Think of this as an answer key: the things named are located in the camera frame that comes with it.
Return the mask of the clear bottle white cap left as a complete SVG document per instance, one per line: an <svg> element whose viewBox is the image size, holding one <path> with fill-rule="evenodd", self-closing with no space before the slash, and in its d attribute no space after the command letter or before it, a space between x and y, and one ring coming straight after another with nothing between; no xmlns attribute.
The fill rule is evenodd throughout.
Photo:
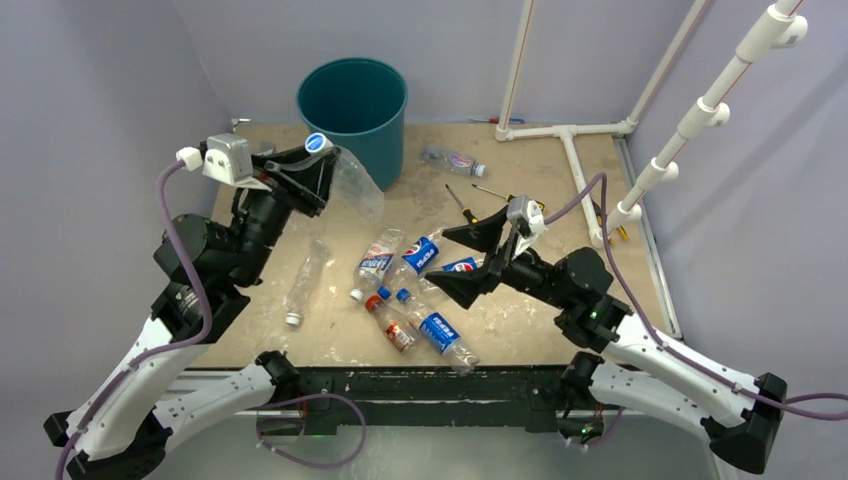
<svg viewBox="0 0 848 480"><path fill-rule="evenodd" d="M292 287L285 298L285 324L299 327L310 312L312 297L317 291L323 271L332 259L328 246L320 239L314 239L304 261L295 277Z"/></svg>

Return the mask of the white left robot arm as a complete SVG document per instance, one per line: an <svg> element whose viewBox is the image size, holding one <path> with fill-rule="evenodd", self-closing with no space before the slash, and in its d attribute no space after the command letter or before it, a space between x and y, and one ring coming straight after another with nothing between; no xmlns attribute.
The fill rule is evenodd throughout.
<svg viewBox="0 0 848 480"><path fill-rule="evenodd" d="M326 207L341 156L334 145L255 156L234 135L178 151L157 178L157 196L176 172L200 171L235 188L231 221L174 217L159 202L164 232L154 259L167 285L107 380L77 409L45 421L60 450L56 478L142 479L181 443L238 411L300 402L299 373L280 351L192 393L166 399L165 392L246 308L243 289L260 283L291 214L314 217Z"/></svg>

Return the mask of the short yellow black screwdriver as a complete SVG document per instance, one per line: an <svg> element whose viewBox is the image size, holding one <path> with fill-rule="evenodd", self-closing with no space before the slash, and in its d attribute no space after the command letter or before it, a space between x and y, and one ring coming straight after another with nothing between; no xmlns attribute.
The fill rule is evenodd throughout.
<svg viewBox="0 0 848 480"><path fill-rule="evenodd" d="M451 198L455 201L457 206L461 211L461 215L465 218L465 220L469 224L475 224L479 222L479 219L474 215L474 213L461 201L455 191L450 187L449 184L445 184L445 188L448 191Z"/></svg>

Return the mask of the clear crushed bottle white cap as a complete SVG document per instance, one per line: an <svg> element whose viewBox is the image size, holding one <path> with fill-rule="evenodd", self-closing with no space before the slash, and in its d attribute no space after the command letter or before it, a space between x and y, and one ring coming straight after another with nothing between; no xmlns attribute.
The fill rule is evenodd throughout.
<svg viewBox="0 0 848 480"><path fill-rule="evenodd" d="M310 154L337 153L332 193L338 195L346 206L368 223L378 225L382 222L385 197L365 166L347 148L336 145L323 133L310 134L304 147Z"/></svg>

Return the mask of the teal plastic bin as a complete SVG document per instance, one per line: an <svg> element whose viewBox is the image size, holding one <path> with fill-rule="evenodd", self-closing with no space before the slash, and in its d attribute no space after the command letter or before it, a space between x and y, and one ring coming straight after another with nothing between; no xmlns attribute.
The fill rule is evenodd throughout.
<svg viewBox="0 0 848 480"><path fill-rule="evenodd" d="M299 115L309 129L350 150L381 191L401 174L407 103L402 74L365 57L317 67L296 93Z"/></svg>

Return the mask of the long yellow black screwdriver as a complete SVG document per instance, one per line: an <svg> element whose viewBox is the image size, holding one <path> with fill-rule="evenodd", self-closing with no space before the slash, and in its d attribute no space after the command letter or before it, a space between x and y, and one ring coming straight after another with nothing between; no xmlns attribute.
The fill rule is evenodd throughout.
<svg viewBox="0 0 848 480"><path fill-rule="evenodd" d="M497 191L495 191L495 190L489 189L489 188L487 188L487 187L483 187L483 186L478 185L478 184L471 184L471 186L472 186L473 188L475 188L475 189L478 189L478 190L483 191L483 192L485 192L485 193L488 193L488 194L494 195L494 196L496 196L496 197L498 197L498 198L501 198L501 199L503 199L505 202L510 202L510 201L512 201L513 199L515 199L515 198L516 198L516 195L500 193L500 192L497 192ZM541 201L536 201L536 203L538 204L538 206L539 206L540 210L541 210L543 213L545 213L545 212L546 212L546 210L547 210L546 205L545 205L543 202L541 202Z"/></svg>

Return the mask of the clear bottle red white label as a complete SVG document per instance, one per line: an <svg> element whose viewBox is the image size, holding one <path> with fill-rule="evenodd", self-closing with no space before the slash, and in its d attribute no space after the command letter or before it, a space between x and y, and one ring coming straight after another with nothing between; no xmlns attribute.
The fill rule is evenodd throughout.
<svg viewBox="0 0 848 480"><path fill-rule="evenodd" d="M378 290L404 238L405 232L400 228L385 226L380 231L354 269L351 299L359 302Z"/></svg>

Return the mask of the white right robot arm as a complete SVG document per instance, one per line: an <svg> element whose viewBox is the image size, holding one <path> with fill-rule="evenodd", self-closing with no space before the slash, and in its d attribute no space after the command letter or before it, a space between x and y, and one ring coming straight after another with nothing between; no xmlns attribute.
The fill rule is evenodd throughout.
<svg viewBox="0 0 848 480"><path fill-rule="evenodd" d="M484 253L484 263L431 271L427 280L464 309L499 285L559 309L555 325L581 350L561 381L569 404L594 400L648 414L692 432L739 470L765 472L783 419L777 405L787 395L785 380L734 370L656 330L609 294L613 277L596 250L582 247L551 264L532 248L518 249L530 230L526 221L503 238L506 221L501 210L445 229L445 239Z"/></svg>

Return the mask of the red cap small bottle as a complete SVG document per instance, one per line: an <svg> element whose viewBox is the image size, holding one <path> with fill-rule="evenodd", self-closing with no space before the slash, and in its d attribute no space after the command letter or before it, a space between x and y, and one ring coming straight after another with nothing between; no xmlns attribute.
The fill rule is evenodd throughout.
<svg viewBox="0 0 848 480"><path fill-rule="evenodd" d="M380 296L369 297L364 303L364 308L374 318L381 333L399 353L405 354L418 344L419 334L413 330L407 317L389 306Z"/></svg>

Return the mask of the clear bottle purple label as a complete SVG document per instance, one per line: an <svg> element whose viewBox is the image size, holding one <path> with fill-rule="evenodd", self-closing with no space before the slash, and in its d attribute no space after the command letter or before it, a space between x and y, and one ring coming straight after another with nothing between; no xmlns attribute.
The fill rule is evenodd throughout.
<svg viewBox="0 0 848 480"><path fill-rule="evenodd" d="M467 177L482 178L486 171L486 166L475 157L438 144L425 146L420 154L420 160L425 164Z"/></svg>

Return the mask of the upper Pepsi bottle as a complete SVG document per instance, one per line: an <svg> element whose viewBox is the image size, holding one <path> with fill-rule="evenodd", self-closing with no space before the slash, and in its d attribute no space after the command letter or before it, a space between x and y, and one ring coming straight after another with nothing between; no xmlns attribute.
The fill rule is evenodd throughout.
<svg viewBox="0 0 848 480"><path fill-rule="evenodd" d="M385 285L391 290L419 288L424 274L439 259L445 241L444 230L437 226L410 244L393 262Z"/></svg>

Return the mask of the black metal base frame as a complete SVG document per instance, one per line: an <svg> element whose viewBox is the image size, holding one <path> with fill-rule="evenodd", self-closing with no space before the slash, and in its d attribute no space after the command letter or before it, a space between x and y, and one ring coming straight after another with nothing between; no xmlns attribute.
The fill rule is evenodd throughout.
<svg viewBox="0 0 848 480"><path fill-rule="evenodd" d="M563 365L482 366L460 376L448 367L304 367L285 399L300 406L262 407L305 422L308 435L340 426L515 427L559 431L568 417L591 414L595 402L567 391Z"/></svg>

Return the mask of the red blue pen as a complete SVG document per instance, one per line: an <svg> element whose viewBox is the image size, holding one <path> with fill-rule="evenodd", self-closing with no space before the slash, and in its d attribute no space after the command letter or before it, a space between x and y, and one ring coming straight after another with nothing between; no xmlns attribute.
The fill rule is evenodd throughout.
<svg viewBox="0 0 848 480"><path fill-rule="evenodd" d="M492 117L492 118L469 118L468 122L470 123L483 123L483 124L499 124L501 122L501 118ZM526 121L523 118L519 117L509 117L507 119L508 125L523 125Z"/></svg>

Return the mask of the yellow handled pliers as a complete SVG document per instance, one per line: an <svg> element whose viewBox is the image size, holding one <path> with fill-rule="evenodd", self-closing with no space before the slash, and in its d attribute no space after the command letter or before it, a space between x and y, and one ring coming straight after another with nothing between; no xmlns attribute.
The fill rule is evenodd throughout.
<svg viewBox="0 0 848 480"><path fill-rule="evenodd" d="M598 224L600 226L603 226L604 225L604 220L602 218L603 209L601 208L601 205L599 203L597 203L595 200L592 200L591 203L592 203L592 206L593 206L593 209L594 209L594 212L595 212L595 217L596 217ZM628 235L626 229L623 226L617 227L615 229L615 231L618 233L621 240L623 240L623 241L629 240L629 235Z"/></svg>

